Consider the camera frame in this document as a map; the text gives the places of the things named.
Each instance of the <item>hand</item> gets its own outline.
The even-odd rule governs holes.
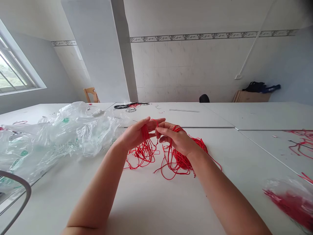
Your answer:
[[[159,138],[160,134],[163,136],[160,138],[159,142],[171,142],[172,146],[181,154],[185,155],[187,158],[192,153],[204,152],[203,149],[196,144],[184,131],[174,132],[175,125],[162,122],[159,127],[156,128],[156,135]]]
[[[126,131],[118,137],[114,145],[119,145],[120,148],[124,148],[129,151],[138,145],[140,145],[144,139],[142,137],[141,128],[147,125],[148,132],[154,131],[157,127],[157,123],[162,123],[165,118],[150,120],[150,117],[142,119],[134,125],[129,126]],[[156,136],[156,133],[149,133],[149,138]]]

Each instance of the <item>window frame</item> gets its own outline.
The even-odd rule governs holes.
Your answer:
[[[20,91],[27,89],[38,88],[38,85],[34,82],[33,78],[30,76],[29,72],[23,66],[22,62],[18,59],[14,50],[5,41],[5,38],[0,32],[0,59],[3,59],[7,66],[14,72],[17,78],[23,84],[22,86],[14,86],[0,71],[0,76],[2,76],[11,87],[0,87],[0,93]]]

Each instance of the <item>chair backrest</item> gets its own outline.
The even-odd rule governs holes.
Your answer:
[[[86,88],[84,89],[84,92],[85,92],[88,103],[91,103],[88,93],[93,95],[93,98],[94,98],[93,103],[100,103],[100,100],[98,98],[98,95],[94,87]]]
[[[209,99],[207,94],[203,94],[202,96],[200,96],[199,102],[200,103],[210,103],[210,99]]]

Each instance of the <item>tile border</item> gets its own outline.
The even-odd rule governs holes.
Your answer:
[[[288,30],[264,30],[260,33],[260,38],[266,37],[288,37],[295,36],[298,29]],[[130,37],[130,43],[135,42],[158,42],[158,41],[180,41],[180,40],[205,40],[205,39],[233,39],[233,38],[255,38],[258,31],[229,32],[229,33],[203,33],[203,34],[182,34],[182,35],[160,35]],[[57,46],[77,46],[75,40],[52,41],[54,47]]]
[[[65,40],[65,41],[51,41],[52,45],[55,46],[77,46],[75,40]]]

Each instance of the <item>window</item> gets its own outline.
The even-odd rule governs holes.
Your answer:
[[[0,35],[0,93],[36,88],[14,51]]]

